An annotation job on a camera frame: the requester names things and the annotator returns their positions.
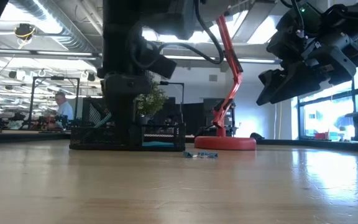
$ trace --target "wooden table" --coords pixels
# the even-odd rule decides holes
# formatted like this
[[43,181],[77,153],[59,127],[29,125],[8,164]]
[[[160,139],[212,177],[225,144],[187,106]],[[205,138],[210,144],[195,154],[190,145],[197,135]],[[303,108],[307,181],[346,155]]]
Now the wooden table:
[[358,153],[259,146],[202,159],[68,143],[0,144],[0,223],[358,223]]

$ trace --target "green leaves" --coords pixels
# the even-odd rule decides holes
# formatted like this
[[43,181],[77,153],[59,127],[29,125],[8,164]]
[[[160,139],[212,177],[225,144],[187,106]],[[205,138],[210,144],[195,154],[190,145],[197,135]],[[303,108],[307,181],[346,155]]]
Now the green leaves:
[[140,115],[154,116],[162,109],[163,104],[168,99],[165,92],[158,87],[158,83],[152,81],[152,89],[148,95],[141,94],[136,98],[137,112]]

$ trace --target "red object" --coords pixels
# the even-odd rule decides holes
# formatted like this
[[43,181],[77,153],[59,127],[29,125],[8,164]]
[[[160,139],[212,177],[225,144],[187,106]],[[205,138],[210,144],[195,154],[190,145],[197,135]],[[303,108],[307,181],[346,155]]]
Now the red object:
[[325,140],[326,139],[326,133],[315,133],[314,134],[314,139]]
[[219,111],[213,110],[215,115],[213,124],[217,128],[216,137],[200,136],[195,139],[195,147],[200,149],[220,149],[220,150],[256,150],[256,141],[254,138],[232,138],[226,137],[224,128],[224,117],[230,108],[230,105],[240,87],[242,81],[242,68],[233,49],[233,44],[227,30],[224,16],[220,16],[216,23],[221,33],[223,46],[225,49],[226,60],[233,72],[233,86],[221,105]]
[[195,139],[194,144],[199,149],[256,150],[254,138],[199,136]]

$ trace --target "white shirt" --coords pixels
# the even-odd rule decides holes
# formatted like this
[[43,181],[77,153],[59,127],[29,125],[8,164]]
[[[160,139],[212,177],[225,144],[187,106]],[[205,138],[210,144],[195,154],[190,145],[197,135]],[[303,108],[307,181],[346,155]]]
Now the white shirt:
[[67,115],[67,119],[73,119],[73,108],[71,105],[66,101],[59,106],[59,110],[57,110],[59,115]]

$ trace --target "ductwork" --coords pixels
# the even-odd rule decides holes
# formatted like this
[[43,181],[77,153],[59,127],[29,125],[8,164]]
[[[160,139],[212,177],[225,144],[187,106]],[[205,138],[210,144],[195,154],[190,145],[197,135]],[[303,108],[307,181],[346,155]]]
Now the ductwork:
[[[69,51],[97,52],[53,0],[10,0],[9,2],[23,12],[31,14],[39,21],[58,24],[62,28],[62,31],[51,38],[61,43]],[[90,63],[96,68],[101,66],[100,59],[91,61]]]

